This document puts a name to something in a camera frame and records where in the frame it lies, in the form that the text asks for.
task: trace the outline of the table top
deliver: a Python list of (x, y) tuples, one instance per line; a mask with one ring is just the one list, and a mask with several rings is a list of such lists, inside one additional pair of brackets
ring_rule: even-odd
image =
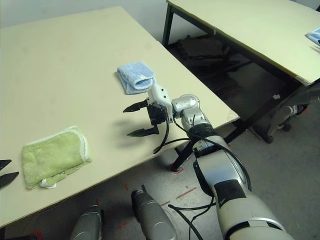
[(320, 46), (305, 34), (320, 12), (289, 0), (167, 0), (307, 86), (320, 79)]
[[(195, 94), (215, 128), (238, 118), (121, 7), (2, 28), (0, 41), (0, 159), (12, 159), (0, 174), (20, 172), (0, 190), (0, 227), (154, 157), (165, 124), (159, 135), (126, 136), (151, 124), (145, 108), (122, 113), (147, 93), (125, 95), (119, 65), (144, 61), (171, 99)], [(54, 189), (27, 190), (23, 145), (73, 125), (86, 135), (93, 161)], [(168, 141), (185, 137), (171, 124)]]

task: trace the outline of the green towel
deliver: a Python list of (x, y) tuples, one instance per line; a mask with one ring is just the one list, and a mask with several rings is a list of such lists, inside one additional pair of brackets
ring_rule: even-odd
[(88, 141), (76, 126), (27, 143), (22, 148), (26, 188), (55, 188), (58, 181), (91, 161)]

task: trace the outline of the black metal table frame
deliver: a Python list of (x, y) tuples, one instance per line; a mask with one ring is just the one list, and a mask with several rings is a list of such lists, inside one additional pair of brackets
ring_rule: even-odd
[(164, 47), (168, 46), (174, 14), (177, 14), (178, 16), (185, 19), (189, 23), (205, 31), (207, 34), (214, 36), (216, 39), (220, 40), (221, 42), (231, 47), (232, 49), (237, 50), (237, 52), (239, 52), (240, 54), (242, 54), (243, 56), (245, 56), (255, 64), (259, 65), (269, 73), (278, 77), (285, 83), (285, 86), (279, 92), (274, 93), (275, 95), (279, 96), (279, 98), (274, 97), (275, 95), (270, 96), (270, 98), (249, 118), (247, 118), (244, 121), (241, 121), (241, 124), (233, 132), (231, 132), (227, 137), (224, 138), (224, 140), (227, 143), (230, 143), (232, 140), (240, 136), (243, 132), (245, 132), (248, 128), (250, 128), (259, 119), (261, 119), (263, 116), (269, 113), (272, 109), (274, 109), (280, 103), (282, 103), (285, 99), (287, 99), (298, 88), (303, 86), (299, 81), (297, 81), (294, 77), (292, 77), (285, 71), (279, 69), (278, 67), (266, 61), (259, 55), (241, 46), (236, 41), (226, 37), (223, 34), (220, 34), (219, 31), (216, 31), (215, 29), (203, 24), (202, 22), (182, 12), (181, 10), (177, 9), (173, 5), (170, 5), (169, 3), (166, 10), (166, 18), (165, 18), (165, 25), (164, 25), (163, 38), (162, 38), (162, 45)]

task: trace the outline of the cable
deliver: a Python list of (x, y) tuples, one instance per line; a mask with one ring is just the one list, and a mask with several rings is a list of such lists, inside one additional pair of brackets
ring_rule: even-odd
[(239, 159), (231, 150), (229, 150), (228, 148), (226, 148), (225, 146), (222, 146), (221, 144), (219, 144), (219, 143), (217, 143), (217, 142), (211, 141), (211, 140), (209, 140), (209, 139), (207, 139), (207, 138), (205, 138), (205, 137), (202, 137), (202, 136), (193, 134), (193, 133), (185, 130), (183, 127), (181, 127), (181, 126), (176, 122), (175, 118), (173, 118), (173, 121), (174, 121), (175, 125), (176, 125), (178, 128), (180, 128), (182, 131), (184, 131), (184, 132), (187, 133), (188, 135), (194, 136), (194, 137), (196, 137), (196, 138), (198, 138), (198, 139), (204, 140), (204, 141), (209, 142), (209, 143), (211, 143), (211, 144), (213, 144), (213, 145), (215, 145), (215, 146), (218, 146), (220, 149), (223, 149), (223, 150), (225, 150), (228, 154), (230, 154), (230, 155), (234, 158), (234, 160), (240, 165), (240, 167), (241, 167), (241, 169), (242, 169), (242, 171), (243, 171), (243, 173), (244, 173), (244, 175), (245, 175), (246, 182), (247, 182), (247, 187), (248, 187), (249, 191), (252, 190), (251, 180), (250, 180), (250, 176), (249, 176), (249, 173), (248, 173), (247, 169), (245, 168), (245, 166), (243, 165), (243, 163), (240, 161), (240, 159)]
[(189, 225), (189, 227), (193, 230), (194, 234), (197, 236), (199, 240), (204, 240), (200, 235), (200, 233), (198, 232), (198, 230), (196, 229), (196, 227), (189, 221), (189, 219), (179, 209), (177, 209), (175, 206), (171, 204), (169, 204), (168, 207), (175, 210), (183, 218), (183, 220)]
[(166, 142), (163, 146), (168, 145), (168, 144), (172, 144), (172, 143), (178, 142), (178, 141), (189, 141), (189, 140), (190, 140), (189, 138), (177, 138), (175, 140)]
[[(208, 212), (210, 210), (210, 208), (213, 206), (213, 203), (214, 203), (214, 197), (211, 199), (211, 202), (210, 204), (208, 205), (208, 208), (202, 212), (200, 212), (199, 214), (195, 215), (192, 220), (191, 220), (191, 224), (194, 220), (196, 220), (197, 217), (205, 214), (206, 212)], [(189, 225), (189, 240), (190, 240), (190, 237), (191, 237), (191, 228), (190, 228), (190, 225)]]
[(160, 146), (156, 147), (154, 150), (153, 150), (153, 154), (156, 154), (157, 152), (159, 152), (162, 147), (165, 145), (166, 141), (167, 141), (167, 138), (168, 138), (168, 135), (169, 135), (169, 118), (168, 118), (168, 115), (167, 114), (164, 114), (165, 115), (165, 122), (166, 122), (166, 130), (165, 130), (165, 135), (164, 135), (164, 138), (160, 144)]
[[(190, 239), (190, 234), (191, 234), (191, 229), (193, 230), (193, 232), (195, 233), (195, 235), (197, 236), (197, 238), (199, 240), (203, 240), (202, 236), (200, 235), (200, 233), (198, 232), (198, 230), (196, 229), (196, 227), (193, 225), (193, 221), (205, 214), (206, 212), (208, 212), (210, 210), (210, 208), (212, 206), (215, 206), (216, 203), (214, 202), (214, 198), (211, 199), (211, 202), (209, 205), (204, 205), (204, 206), (197, 206), (197, 207), (177, 207), (177, 206), (173, 206), (171, 204), (168, 205), (169, 208), (175, 210), (182, 218), (183, 220), (189, 225), (189, 239)], [(189, 219), (181, 212), (181, 211), (193, 211), (193, 210), (200, 210), (200, 209), (206, 209), (204, 211), (202, 211), (201, 213), (195, 215), (191, 221), (189, 221)]]
[(54, 206), (54, 207), (52, 207), (52, 208), (50, 208), (50, 209), (48, 209), (48, 210), (45, 210), (45, 211), (39, 213), (39, 214), (36, 215), (34, 218), (32, 218), (32, 220), (29, 222), (29, 224), (25, 227), (25, 229), (24, 229), (24, 231), (23, 231), (23, 235), (26, 234), (26, 232), (27, 232), (28, 228), (30, 227), (31, 223), (32, 223), (34, 220), (36, 220), (36, 218), (38, 218), (38, 217), (41, 216), (42, 214), (45, 214), (45, 213), (47, 213), (47, 212), (49, 212), (49, 211), (51, 211), (51, 210), (54, 210), (54, 209), (60, 207), (65, 201), (66, 201), (66, 200), (60, 202), (57, 206)]
[(212, 207), (215, 205), (216, 205), (216, 203), (213, 202), (213, 203), (210, 203), (210, 204), (204, 205), (204, 206), (197, 206), (197, 207), (178, 207), (178, 206), (176, 206), (175, 208), (179, 209), (181, 211), (194, 211), (194, 210), (206, 209), (206, 208), (209, 208), (209, 207)]

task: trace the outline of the blue towel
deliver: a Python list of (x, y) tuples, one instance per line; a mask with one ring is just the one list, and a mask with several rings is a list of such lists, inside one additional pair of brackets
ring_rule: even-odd
[(121, 65), (116, 72), (126, 94), (147, 92), (156, 82), (154, 71), (142, 61)]
[(320, 28), (314, 30), (313, 32), (307, 33), (305, 36), (315, 44), (320, 45)]

